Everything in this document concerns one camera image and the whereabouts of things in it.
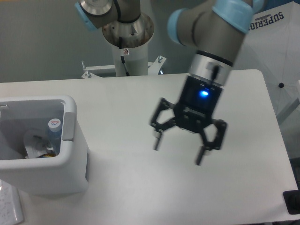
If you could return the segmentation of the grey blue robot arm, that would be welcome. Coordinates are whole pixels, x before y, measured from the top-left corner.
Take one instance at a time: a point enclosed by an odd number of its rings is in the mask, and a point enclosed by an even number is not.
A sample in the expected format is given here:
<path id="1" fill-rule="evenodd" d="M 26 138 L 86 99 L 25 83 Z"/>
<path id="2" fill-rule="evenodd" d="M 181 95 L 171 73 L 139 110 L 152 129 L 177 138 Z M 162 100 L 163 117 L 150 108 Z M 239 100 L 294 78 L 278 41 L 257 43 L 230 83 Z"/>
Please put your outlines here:
<path id="1" fill-rule="evenodd" d="M 223 87 L 255 13 L 263 0 L 205 0 L 192 9 L 178 9 L 168 19 L 170 39 L 196 49 L 177 103 L 160 99 L 150 120 L 157 140 L 173 127 L 199 134 L 202 146 L 195 163 L 206 151 L 219 150 L 227 123 L 212 117 Z M 151 19 L 138 0 L 79 0 L 75 8 L 90 30 L 101 29 L 115 48 L 117 76 L 146 75 L 148 62 L 132 51 L 153 36 Z"/>

